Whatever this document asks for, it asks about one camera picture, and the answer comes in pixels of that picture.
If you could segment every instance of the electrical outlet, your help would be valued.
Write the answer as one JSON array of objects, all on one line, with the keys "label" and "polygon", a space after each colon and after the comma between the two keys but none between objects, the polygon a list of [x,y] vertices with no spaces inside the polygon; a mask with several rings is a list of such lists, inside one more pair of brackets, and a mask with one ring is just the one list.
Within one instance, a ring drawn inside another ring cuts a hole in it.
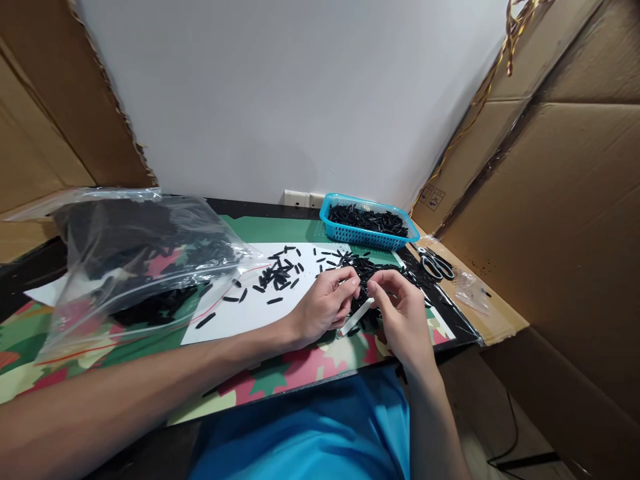
[{"label": "electrical outlet", "polygon": [[309,194],[309,206],[311,208],[322,208],[322,202],[325,200],[324,193],[310,193]]},{"label": "electrical outlet", "polygon": [[309,194],[306,192],[285,190],[285,205],[288,205],[290,207],[309,208]]}]

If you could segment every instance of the wire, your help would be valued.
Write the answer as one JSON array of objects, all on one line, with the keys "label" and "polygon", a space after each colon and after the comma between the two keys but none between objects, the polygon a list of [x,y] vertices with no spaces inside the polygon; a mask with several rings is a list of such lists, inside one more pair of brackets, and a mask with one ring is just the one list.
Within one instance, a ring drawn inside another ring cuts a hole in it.
[{"label": "wire", "polygon": [[519,430],[519,428],[518,428],[518,422],[517,422],[517,420],[516,420],[516,418],[515,418],[515,412],[514,412],[514,410],[513,410],[513,402],[511,401],[511,396],[510,396],[509,392],[508,392],[508,391],[506,391],[506,390],[505,390],[505,392],[507,392],[507,399],[509,400],[509,410],[510,410],[510,412],[511,412],[511,418],[512,418],[512,420],[513,420],[513,429],[514,429],[514,431],[515,431],[515,438],[513,439],[513,443],[512,443],[512,444],[511,444],[511,446],[506,450],[506,452],[501,453],[500,455],[496,455],[495,457],[490,458],[489,460],[487,460],[487,464],[488,464],[490,467],[495,468],[495,469],[496,469],[496,470],[498,470],[499,472],[506,473],[507,475],[510,475],[510,476],[512,476],[513,478],[516,478],[516,479],[518,479],[518,480],[525,480],[524,478],[519,477],[518,475],[516,475],[516,474],[514,474],[514,473],[511,473],[511,472],[509,472],[509,471],[507,471],[507,470],[504,470],[504,469],[500,469],[500,468],[498,468],[498,467],[496,466],[496,464],[495,464],[495,461],[496,461],[496,460],[500,460],[500,459],[502,459],[502,458],[506,457],[506,456],[507,456],[508,454],[510,454],[511,452],[513,452],[513,451],[515,450],[516,446],[518,445],[518,441],[520,440],[520,430]]},{"label": "wire", "polygon": [[[489,69],[487,76],[482,81],[482,84],[480,84],[480,88],[478,88],[478,91],[476,92],[476,94],[473,96],[473,99],[471,100],[472,107],[476,107],[478,105],[480,105],[480,107],[475,113],[473,120],[471,120],[471,122],[469,122],[469,124],[460,133],[458,133],[453,138],[453,140],[451,140],[451,142],[449,142],[449,146],[445,150],[442,156],[442,160],[440,160],[440,163],[438,164],[436,170],[433,172],[432,176],[430,176],[429,180],[427,180],[424,186],[420,189],[420,192],[418,192],[418,196],[416,197],[415,201],[411,206],[411,209],[409,210],[410,217],[413,215],[413,210],[415,206],[418,204],[418,201],[420,200],[420,197],[425,191],[425,188],[427,188],[427,185],[429,184],[429,182],[434,178],[436,178],[438,175],[440,175],[440,172],[442,171],[442,167],[444,166],[447,160],[447,154],[449,153],[449,150],[451,150],[453,146],[460,140],[460,138],[462,138],[462,136],[466,134],[466,132],[468,132],[468,130],[475,123],[475,121],[478,120],[478,117],[482,113],[482,110],[484,110],[485,105],[487,104],[487,100],[489,98],[489,94],[491,93],[491,88],[493,86],[493,80],[495,78],[495,74],[498,72],[498,67],[500,67],[500,64],[502,63],[504,56],[507,57],[507,76],[510,77],[513,74],[513,56],[515,54],[515,46],[518,43],[518,40],[520,40],[520,37],[522,37],[522,34],[526,30],[527,26],[533,20],[536,9],[541,5],[545,5],[553,1],[554,0],[509,0],[508,1],[507,24],[506,24],[507,32],[506,32],[505,40],[502,42],[500,53],[494,60],[491,68]],[[513,6],[523,2],[525,4],[522,7],[522,10],[520,10],[516,18],[513,18],[511,14],[513,10]]]}]

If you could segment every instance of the white plastic tool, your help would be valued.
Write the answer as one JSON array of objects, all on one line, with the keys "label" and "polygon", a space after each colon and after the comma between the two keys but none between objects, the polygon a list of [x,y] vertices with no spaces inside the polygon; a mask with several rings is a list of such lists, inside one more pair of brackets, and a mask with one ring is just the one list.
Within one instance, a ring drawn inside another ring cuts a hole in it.
[{"label": "white plastic tool", "polygon": [[338,330],[339,337],[346,337],[347,334],[355,327],[355,324],[360,321],[362,316],[369,310],[369,306],[373,303],[373,298],[368,299],[362,304],[362,307],[358,308],[356,312],[347,319],[345,326]]}]

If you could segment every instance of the basket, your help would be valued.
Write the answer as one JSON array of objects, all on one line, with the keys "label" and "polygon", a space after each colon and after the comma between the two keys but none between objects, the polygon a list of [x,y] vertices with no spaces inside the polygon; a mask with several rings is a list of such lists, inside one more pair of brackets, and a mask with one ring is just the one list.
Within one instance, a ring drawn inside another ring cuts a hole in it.
[{"label": "basket", "polygon": [[[329,220],[329,208],[334,205],[354,205],[362,210],[378,213],[394,213],[402,219],[410,236],[408,238],[396,237],[395,235],[389,235],[387,233],[379,233],[332,222]],[[409,218],[404,211],[390,205],[348,197],[346,195],[340,195],[339,193],[328,193],[325,195],[325,200],[322,202],[322,208],[320,209],[320,219],[327,227],[327,235],[329,238],[344,243],[358,243],[382,250],[400,250],[407,242],[420,240],[418,230],[416,230],[411,218]]]}]

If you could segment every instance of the yellow wire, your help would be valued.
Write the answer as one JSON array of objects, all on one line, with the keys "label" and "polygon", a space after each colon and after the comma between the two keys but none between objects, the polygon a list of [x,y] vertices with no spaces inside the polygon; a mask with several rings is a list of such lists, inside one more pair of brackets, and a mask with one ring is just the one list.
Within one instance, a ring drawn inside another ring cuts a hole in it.
[{"label": "yellow wire", "polygon": [[[520,10],[520,13],[518,13],[518,16],[516,18],[513,18],[513,16],[511,15],[511,10],[513,6],[518,5],[522,2],[526,2],[525,6],[522,8],[522,10]],[[505,36],[505,40],[504,42],[502,42],[500,53],[498,54],[491,68],[489,69],[487,76],[482,81],[480,88],[478,88],[478,91],[476,92],[476,94],[473,96],[473,99],[471,100],[472,107],[476,107],[480,105],[480,108],[478,108],[477,112],[475,113],[473,120],[471,120],[471,122],[469,122],[469,124],[460,133],[458,133],[453,138],[453,140],[451,140],[451,142],[449,142],[449,146],[447,147],[447,149],[445,150],[442,156],[442,161],[440,162],[440,165],[438,165],[438,168],[436,168],[436,170],[433,172],[433,175],[429,178],[429,180],[427,180],[424,186],[420,189],[420,192],[418,192],[418,196],[413,202],[411,209],[409,210],[409,216],[413,216],[413,210],[415,206],[418,204],[420,197],[422,196],[425,188],[427,188],[427,185],[429,184],[429,182],[434,178],[436,178],[438,175],[440,175],[440,172],[442,171],[442,167],[444,166],[447,160],[447,154],[449,153],[449,150],[453,148],[453,146],[458,142],[458,140],[460,140],[460,138],[462,138],[462,136],[466,132],[468,132],[468,130],[473,126],[475,121],[478,120],[478,117],[480,116],[480,114],[482,113],[482,110],[485,108],[485,105],[487,104],[487,100],[489,98],[489,94],[491,93],[491,88],[493,86],[493,80],[495,78],[495,74],[498,72],[498,68],[502,63],[504,56],[507,55],[507,76],[510,77],[513,74],[513,56],[515,54],[515,46],[518,43],[518,40],[520,40],[520,37],[526,30],[527,26],[533,20],[533,17],[535,15],[535,10],[541,5],[545,5],[551,2],[553,2],[553,0],[509,0],[509,2],[507,3],[507,25],[506,25],[507,34]]]}]

